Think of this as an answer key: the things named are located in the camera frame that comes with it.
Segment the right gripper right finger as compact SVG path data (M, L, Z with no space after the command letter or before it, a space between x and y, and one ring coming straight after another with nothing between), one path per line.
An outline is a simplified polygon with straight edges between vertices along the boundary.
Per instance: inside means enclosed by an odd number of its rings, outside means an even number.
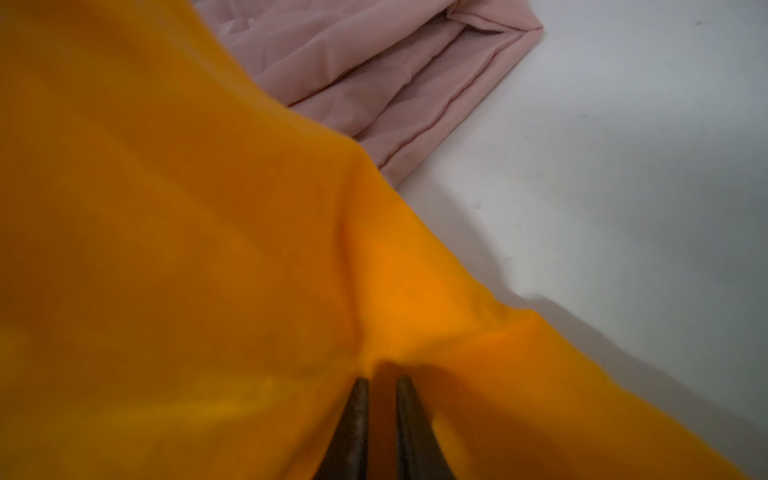
M399 480L455 480L412 379L396 385L396 450Z

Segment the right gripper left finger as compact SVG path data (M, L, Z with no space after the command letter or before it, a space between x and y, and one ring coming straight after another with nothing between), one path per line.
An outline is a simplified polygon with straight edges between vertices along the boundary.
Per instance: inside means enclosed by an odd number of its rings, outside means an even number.
M369 381L358 378L350 391L315 480L365 480L368 467Z

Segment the orange shorts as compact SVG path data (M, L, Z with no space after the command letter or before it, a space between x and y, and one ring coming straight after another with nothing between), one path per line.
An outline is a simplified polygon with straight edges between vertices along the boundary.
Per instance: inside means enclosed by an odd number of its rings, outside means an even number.
M185 1L1 5L1 475L314 479L409 376L456 479L737 479L497 301Z

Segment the pink shorts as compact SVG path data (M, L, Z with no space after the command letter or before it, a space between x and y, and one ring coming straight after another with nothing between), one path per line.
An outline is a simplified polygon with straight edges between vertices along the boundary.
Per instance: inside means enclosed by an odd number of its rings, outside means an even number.
M401 183L539 42L525 1L199 1L250 78Z

